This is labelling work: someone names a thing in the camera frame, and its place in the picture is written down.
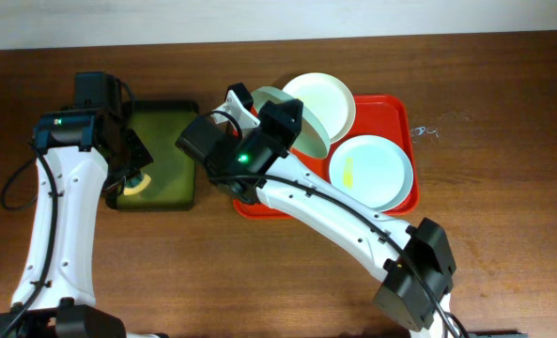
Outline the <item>yellow green sponge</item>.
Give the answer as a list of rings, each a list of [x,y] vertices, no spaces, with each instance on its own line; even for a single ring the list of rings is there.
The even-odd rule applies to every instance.
[[[123,195],[135,195],[142,192],[151,182],[151,177],[143,172],[127,179],[123,184]]]

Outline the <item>pale green plate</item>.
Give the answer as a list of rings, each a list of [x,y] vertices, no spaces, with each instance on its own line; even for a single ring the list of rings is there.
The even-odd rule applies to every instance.
[[[294,100],[287,92],[272,86],[262,86],[252,92],[254,107],[259,112],[270,101],[278,104]],[[319,119],[307,108],[302,108],[302,131],[292,147],[302,154],[315,159],[325,159],[330,150],[330,137]]]

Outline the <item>cream plate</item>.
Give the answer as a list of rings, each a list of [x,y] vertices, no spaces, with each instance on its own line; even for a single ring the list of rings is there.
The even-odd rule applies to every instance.
[[[338,78],[321,72],[304,73],[290,80],[283,91],[304,103],[328,133],[332,144],[343,139],[352,128],[356,103],[349,88]]]

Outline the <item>light blue plate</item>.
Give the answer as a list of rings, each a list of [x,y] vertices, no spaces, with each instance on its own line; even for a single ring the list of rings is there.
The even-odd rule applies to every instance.
[[[398,207],[410,195],[414,173],[396,143],[376,135],[346,140],[329,163],[331,184],[376,211]]]

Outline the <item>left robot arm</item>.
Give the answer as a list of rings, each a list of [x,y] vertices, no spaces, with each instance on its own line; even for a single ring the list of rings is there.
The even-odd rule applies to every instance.
[[[126,337],[96,307],[92,256],[101,193],[152,159],[125,118],[87,111],[43,115],[30,147],[39,190],[29,253],[0,337]]]

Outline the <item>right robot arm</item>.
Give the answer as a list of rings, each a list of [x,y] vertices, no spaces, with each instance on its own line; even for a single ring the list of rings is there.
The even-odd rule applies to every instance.
[[[381,285],[375,304],[413,337],[465,337],[451,314],[456,262],[444,229],[384,215],[314,174],[290,152],[309,129],[324,129],[300,100],[267,102],[252,115],[237,100],[210,112],[206,127],[228,121],[205,158],[209,179],[242,201],[282,211],[357,259]]]

